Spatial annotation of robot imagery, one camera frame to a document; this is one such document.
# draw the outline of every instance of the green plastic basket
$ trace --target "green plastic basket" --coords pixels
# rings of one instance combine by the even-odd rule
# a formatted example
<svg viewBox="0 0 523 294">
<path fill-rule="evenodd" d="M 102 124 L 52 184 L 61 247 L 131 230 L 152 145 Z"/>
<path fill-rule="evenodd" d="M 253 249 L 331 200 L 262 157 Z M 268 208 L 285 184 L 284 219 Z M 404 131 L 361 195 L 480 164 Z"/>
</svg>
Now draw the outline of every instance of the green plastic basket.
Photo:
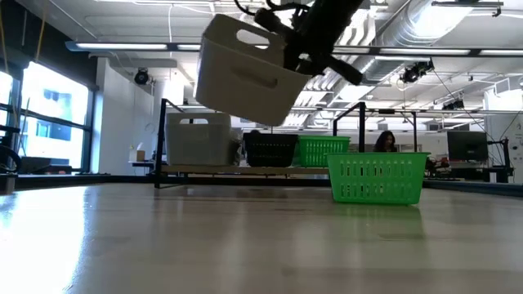
<svg viewBox="0 0 523 294">
<path fill-rule="evenodd" d="M 348 152 L 351 138 L 342 136 L 299 136 L 294 165 L 327 167 L 326 154 Z"/>
<path fill-rule="evenodd" d="M 416 204 L 428 154 L 329 154 L 334 200 L 340 203 Z"/>
</svg>

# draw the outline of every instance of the black basket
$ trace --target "black basket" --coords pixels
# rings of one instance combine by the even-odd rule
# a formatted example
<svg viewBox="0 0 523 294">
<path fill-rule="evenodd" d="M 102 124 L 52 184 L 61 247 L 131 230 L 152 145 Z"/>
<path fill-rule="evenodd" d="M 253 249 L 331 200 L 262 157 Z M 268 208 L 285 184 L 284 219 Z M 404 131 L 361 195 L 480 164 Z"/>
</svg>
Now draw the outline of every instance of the black basket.
<svg viewBox="0 0 523 294">
<path fill-rule="evenodd" d="M 251 167 L 289 167 L 297 135 L 244 134 L 247 163 Z"/>
</svg>

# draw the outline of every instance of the woman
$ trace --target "woman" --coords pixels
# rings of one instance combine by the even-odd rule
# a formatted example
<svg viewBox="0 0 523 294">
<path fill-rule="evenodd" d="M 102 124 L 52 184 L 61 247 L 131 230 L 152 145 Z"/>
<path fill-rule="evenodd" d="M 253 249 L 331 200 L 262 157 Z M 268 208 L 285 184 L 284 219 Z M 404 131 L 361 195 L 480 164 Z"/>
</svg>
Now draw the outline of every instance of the woman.
<svg viewBox="0 0 523 294">
<path fill-rule="evenodd" d="M 398 149 L 394 146 L 396 138 L 391 131 L 384 131 L 376 141 L 374 146 L 374 152 L 398 152 Z"/>
</svg>

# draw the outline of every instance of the white basket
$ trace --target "white basket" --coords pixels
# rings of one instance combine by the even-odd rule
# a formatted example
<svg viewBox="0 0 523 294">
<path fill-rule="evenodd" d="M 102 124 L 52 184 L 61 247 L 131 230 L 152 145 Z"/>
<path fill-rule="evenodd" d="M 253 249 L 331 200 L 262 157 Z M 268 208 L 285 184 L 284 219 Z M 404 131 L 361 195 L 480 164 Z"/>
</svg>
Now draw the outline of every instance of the white basket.
<svg viewBox="0 0 523 294">
<path fill-rule="evenodd" d="M 269 40 L 260 49 L 237 39 L 241 30 Z M 311 76 L 283 68 L 284 40 L 229 16 L 203 33 L 196 100 L 211 109 L 268 126 L 281 125 Z"/>
<path fill-rule="evenodd" d="M 207 123 L 183 123 L 194 119 Z M 169 165 L 230 165 L 228 114 L 167 114 L 165 127 Z"/>
</svg>

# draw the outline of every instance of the dark hair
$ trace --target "dark hair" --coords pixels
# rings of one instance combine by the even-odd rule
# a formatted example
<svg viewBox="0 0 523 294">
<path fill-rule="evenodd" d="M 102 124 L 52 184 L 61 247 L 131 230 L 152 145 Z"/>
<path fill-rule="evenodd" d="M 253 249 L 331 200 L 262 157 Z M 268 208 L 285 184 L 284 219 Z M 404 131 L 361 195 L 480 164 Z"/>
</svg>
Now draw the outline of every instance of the dark hair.
<svg viewBox="0 0 523 294">
<path fill-rule="evenodd" d="M 396 138 L 394 137 L 394 134 L 392 134 L 392 131 L 384 131 L 376 141 L 376 145 L 374 146 L 374 152 L 386 152 L 385 141 L 387 141 L 388 136 L 392 137 L 391 151 L 397 151 L 396 147 L 394 146 L 394 144 L 396 143 Z"/>
</svg>

